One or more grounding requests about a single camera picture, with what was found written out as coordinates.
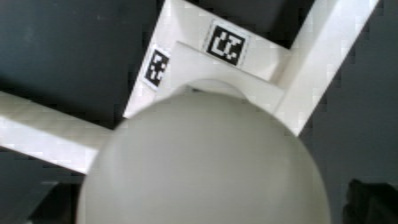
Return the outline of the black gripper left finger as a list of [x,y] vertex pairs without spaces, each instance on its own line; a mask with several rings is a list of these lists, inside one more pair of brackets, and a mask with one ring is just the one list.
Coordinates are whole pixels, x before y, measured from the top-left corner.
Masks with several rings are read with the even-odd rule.
[[77,224],[82,183],[0,184],[0,224]]

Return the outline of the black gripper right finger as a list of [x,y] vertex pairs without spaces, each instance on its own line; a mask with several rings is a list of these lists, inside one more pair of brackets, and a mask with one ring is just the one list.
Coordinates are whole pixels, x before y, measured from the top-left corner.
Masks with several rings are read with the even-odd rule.
[[388,183],[351,181],[344,224],[398,224],[398,190]]

